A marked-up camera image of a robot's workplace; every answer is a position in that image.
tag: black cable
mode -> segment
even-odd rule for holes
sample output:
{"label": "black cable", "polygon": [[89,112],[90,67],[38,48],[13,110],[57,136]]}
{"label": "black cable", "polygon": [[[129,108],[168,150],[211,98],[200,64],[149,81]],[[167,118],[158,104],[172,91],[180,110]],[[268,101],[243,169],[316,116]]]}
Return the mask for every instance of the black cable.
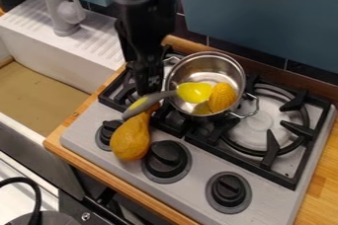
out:
{"label": "black cable", "polygon": [[36,193],[36,206],[34,207],[34,211],[32,213],[31,220],[28,223],[28,225],[41,225],[40,209],[42,207],[42,192],[40,191],[39,185],[29,178],[17,177],[0,182],[0,188],[4,187],[5,185],[13,183],[25,183],[33,188],[33,190]]}

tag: stove knob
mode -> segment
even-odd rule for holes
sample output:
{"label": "stove knob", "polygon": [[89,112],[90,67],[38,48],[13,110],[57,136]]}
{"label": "stove knob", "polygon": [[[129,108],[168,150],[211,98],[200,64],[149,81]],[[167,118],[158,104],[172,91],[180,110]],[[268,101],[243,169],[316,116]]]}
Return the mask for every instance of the stove knob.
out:
{"label": "stove knob", "polygon": [[233,175],[224,175],[213,183],[211,194],[219,205],[235,207],[244,201],[246,190],[241,179]]}
{"label": "stove knob", "polygon": [[181,174],[188,165],[188,154],[174,141],[151,144],[144,159],[145,169],[157,178],[173,178]]}
{"label": "stove knob", "polygon": [[121,126],[122,123],[119,120],[105,120],[102,125],[101,133],[100,133],[100,140],[105,145],[110,145],[111,137],[115,130]]}

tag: wooden counter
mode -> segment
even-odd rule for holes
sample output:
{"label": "wooden counter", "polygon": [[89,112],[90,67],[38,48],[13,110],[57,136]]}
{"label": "wooden counter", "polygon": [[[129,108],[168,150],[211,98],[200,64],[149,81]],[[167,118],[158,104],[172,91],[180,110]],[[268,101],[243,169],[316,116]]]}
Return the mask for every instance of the wooden counter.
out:
{"label": "wooden counter", "polygon": [[[168,37],[165,43],[173,45],[174,49],[193,53],[197,51],[215,50],[205,45],[193,43],[177,37]],[[323,83],[308,77],[280,70],[262,63],[258,63],[240,56],[230,54],[236,58],[247,73],[258,73],[271,81],[311,91],[312,93],[331,99],[336,105],[338,101],[338,87]],[[73,115],[64,121],[44,142],[46,149],[64,159],[69,164],[87,173],[106,186],[134,201],[141,203],[148,209],[167,218],[176,224],[196,224],[192,219],[167,206],[136,187],[124,182],[116,176],[106,172],[88,162],[75,153],[63,148],[59,138],[63,130],[81,115],[122,71],[122,67],[98,91],[95,92]],[[312,178],[306,197],[296,218],[296,225],[338,224],[338,121],[335,121],[330,138]]]}

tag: stainless steel pan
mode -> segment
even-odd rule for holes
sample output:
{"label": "stainless steel pan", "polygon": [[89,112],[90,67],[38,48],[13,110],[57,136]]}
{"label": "stainless steel pan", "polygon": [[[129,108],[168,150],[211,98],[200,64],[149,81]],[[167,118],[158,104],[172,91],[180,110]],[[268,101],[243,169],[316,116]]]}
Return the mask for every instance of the stainless steel pan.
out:
{"label": "stainless steel pan", "polygon": [[[227,114],[239,118],[245,118],[255,114],[259,110],[258,98],[251,94],[244,94],[246,79],[243,68],[232,57],[219,52],[199,52],[189,55],[178,61],[169,72],[165,90],[176,90],[181,83],[185,82],[207,82],[212,85],[216,83],[229,83],[236,91],[237,100],[227,109],[212,113],[207,103],[190,104],[179,97],[169,98],[170,103],[179,112],[196,120],[215,120]],[[243,97],[256,101],[255,109],[245,115],[239,115],[234,111]]]}

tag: gray container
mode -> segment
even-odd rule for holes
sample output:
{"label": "gray container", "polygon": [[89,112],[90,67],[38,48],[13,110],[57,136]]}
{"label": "gray container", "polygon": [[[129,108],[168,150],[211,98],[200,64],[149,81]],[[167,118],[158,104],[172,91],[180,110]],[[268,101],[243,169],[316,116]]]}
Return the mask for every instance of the gray container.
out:
{"label": "gray container", "polygon": [[182,0],[188,29],[338,73],[338,0]]}

